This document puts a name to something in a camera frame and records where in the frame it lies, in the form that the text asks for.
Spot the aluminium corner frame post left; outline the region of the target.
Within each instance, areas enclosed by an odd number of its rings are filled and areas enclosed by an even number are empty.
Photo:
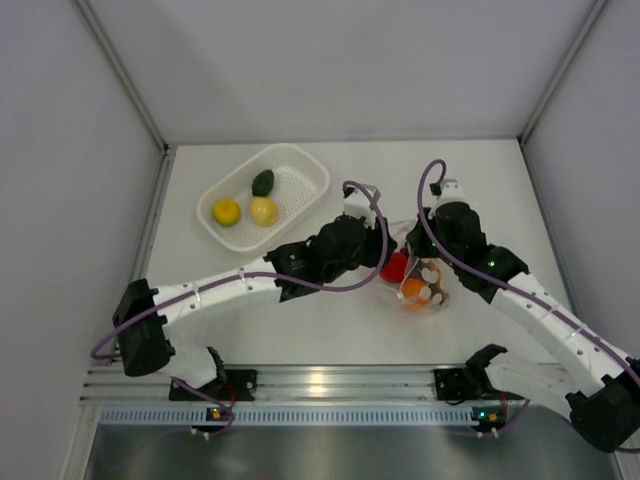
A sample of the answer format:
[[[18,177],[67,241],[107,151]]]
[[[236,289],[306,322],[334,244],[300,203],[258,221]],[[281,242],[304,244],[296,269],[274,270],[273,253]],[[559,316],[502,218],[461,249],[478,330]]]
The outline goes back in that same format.
[[[147,133],[160,152],[166,152],[168,143],[163,138],[159,127],[153,119],[149,108],[146,105],[139,89],[135,85],[132,76],[121,56],[119,55],[113,41],[106,31],[102,21],[99,19],[93,6],[86,0],[71,0],[70,3],[77,10],[82,21],[87,26],[90,35],[97,43],[102,55],[107,61],[109,68],[114,73],[121,85],[125,96],[139,119],[143,123]]]

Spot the yellow fake pear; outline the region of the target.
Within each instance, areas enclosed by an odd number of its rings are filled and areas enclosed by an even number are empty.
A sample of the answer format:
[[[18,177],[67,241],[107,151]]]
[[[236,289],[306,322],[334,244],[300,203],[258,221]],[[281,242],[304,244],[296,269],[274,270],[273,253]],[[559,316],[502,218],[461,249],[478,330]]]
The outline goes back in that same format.
[[[276,203],[268,197],[253,197],[249,212],[252,220],[259,226],[270,227],[278,219],[278,208]]]

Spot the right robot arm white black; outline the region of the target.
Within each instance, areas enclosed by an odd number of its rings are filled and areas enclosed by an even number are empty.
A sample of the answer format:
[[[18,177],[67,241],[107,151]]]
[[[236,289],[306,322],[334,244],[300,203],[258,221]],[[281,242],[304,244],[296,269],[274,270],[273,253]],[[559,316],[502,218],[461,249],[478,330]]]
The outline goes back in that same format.
[[[487,242],[479,216],[464,201],[419,206],[407,241],[417,253],[442,259],[460,283],[519,325],[555,360],[525,361],[488,346],[468,360],[468,388],[531,400],[569,421],[591,446],[611,453],[639,429],[639,362],[602,339],[545,289],[528,266]]]

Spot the red yellow fake apple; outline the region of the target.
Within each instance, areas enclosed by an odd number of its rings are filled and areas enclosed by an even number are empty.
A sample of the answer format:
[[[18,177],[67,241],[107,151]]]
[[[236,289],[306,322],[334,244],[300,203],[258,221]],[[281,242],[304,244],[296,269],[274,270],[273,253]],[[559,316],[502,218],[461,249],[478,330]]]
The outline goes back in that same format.
[[[401,251],[394,252],[387,264],[380,270],[379,276],[389,284],[399,284],[404,279],[408,256]]]

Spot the aluminium corner frame post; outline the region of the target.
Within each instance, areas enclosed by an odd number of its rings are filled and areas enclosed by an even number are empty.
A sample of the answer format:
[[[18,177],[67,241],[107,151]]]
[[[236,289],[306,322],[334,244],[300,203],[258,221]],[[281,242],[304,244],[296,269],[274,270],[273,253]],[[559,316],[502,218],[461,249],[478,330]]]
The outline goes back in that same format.
[[[574,63],[577,61],[581,52],[585,49],[593,31],[597,28],[598,23],[605,15],[607,9],[611,5],[609,0],[590,1],[588,9],[579,21],[575,31],[569,37],[569,42],[564,48],[562,55],[552,68],[551,74],[545,83],[541,94],[536,99],[527,120],[518,135],[518,144],[524,146],[527,144],[536,128],[542,121],[546,111],[550,107],[556,94],[559,92],[563,82]]]
[[[97,43],[102,55],[107,61],[109,68],[114,73],[121,85],[125,96],[139,119],[143,123],[147,133],[160,152],[166,152],[168,143],[163,138],[159,127],[153,119],[149,108],[146,105],[139,89],[135,85],[132,76],[121,56],[119,55],[113,41],[106,31],[102,21],[99,19],[93,6],[86,0],[71,0],[70,3],[77,10],[82,21],[87,26],[90,35]]]

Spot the white perforated plastic basket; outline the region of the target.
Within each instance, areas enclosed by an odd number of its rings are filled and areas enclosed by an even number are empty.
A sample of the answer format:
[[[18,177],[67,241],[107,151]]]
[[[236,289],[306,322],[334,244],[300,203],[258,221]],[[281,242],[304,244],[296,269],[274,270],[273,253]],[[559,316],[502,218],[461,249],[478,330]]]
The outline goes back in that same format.
[[[254,253],[306,218],[329,186],[327,169],[310,154],[271,145],[203,193],[196,215],[224,247]]]

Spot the aluminium corner frame post right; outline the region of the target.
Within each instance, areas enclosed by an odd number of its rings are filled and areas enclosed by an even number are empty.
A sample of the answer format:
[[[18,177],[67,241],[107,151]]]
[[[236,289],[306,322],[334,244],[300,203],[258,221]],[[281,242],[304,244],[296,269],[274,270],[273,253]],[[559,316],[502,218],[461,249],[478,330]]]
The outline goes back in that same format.
[[[611,5],[609,0],[590,1],[588,9],[579,21],[575,31],[569,37],[569,42],[564,48],[562,55],[552,68],[551,74],[545,83],[541,94],[536,99],[527,120],[518,135],[518,144],[524,146],[527,144],[536,128],[542,121],[546,111],[550,107],[556,94],[559,92],[563,82],[574,63],[577,61],[581,52],[585,49],[593,31],[597,28],[598,23],[605,15],[607,9]]]

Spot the clear zip top bag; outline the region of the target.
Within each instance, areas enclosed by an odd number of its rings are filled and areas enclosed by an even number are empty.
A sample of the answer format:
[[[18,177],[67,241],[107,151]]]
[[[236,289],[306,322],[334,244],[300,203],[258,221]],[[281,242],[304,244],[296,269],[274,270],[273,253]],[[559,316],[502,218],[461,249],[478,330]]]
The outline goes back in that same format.
[[[387,264],[379,273],[384,287],[398,306],[412,312],[430,308],[441,310],[449,303],[444,289],[441,263],[437,259],[420,257],[406,239],[415,222],[391,222],[389,232],[397,243]]]

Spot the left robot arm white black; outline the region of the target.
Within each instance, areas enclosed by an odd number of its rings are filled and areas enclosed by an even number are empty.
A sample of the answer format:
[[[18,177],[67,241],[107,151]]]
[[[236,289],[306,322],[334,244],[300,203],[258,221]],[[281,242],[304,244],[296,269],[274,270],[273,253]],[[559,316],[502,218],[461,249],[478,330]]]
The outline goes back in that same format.
[[[283,244],[226,274],[163,287],[133,281],[112,317],[124,373],[174,377],[202,398],[215,399],[226,386],[223,362],[213,347],[192,344],[189,330],[249,305],[331,291],[347,272],[378,272],[396,247],[385,220],[367,225],[343,214],[308,239]]]

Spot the orange fake fruit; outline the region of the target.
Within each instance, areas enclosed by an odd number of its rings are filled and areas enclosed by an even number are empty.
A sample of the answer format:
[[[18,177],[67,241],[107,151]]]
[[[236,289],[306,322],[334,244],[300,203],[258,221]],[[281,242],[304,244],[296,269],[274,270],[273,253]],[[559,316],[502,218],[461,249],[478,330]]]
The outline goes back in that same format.
[[[408,278],[401,286],[401,304],[407,310],[417,311],[426,308],[430,304],[431,289],[428,284],[418,278]]]

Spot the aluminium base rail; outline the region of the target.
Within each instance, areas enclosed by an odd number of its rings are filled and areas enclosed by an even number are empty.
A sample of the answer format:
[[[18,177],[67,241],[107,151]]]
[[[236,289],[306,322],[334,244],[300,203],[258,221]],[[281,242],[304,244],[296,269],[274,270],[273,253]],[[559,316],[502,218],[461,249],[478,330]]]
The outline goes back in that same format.
[[[436,378],[451,365],[228,366],[224,393],[257,402],[400,402],[437,400]],[[81,388],[83,403],[167,402],[173,389],[161,374],[127,377],[119,364],[92,367]]]

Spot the yellow green fake lemon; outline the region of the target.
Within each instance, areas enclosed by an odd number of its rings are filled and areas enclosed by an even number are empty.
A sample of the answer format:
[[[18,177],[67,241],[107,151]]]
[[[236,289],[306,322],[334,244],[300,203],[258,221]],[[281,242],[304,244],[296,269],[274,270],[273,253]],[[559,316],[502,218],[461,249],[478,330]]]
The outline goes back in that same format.
[[[215,222],[221,227],[231,227],[239,222],[242,216],[240,206],[230,198],[217,201],[212,208]]]

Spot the green fake avocado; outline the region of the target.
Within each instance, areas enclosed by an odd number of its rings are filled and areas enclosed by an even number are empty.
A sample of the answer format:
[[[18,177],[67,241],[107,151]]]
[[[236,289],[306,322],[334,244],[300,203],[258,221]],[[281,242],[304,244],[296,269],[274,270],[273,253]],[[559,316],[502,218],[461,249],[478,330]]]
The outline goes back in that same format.
[[[251,184],[251,192],[254,197],[268,197],[275,183],[275,174],[271,169],[263,170],[256,175]]]

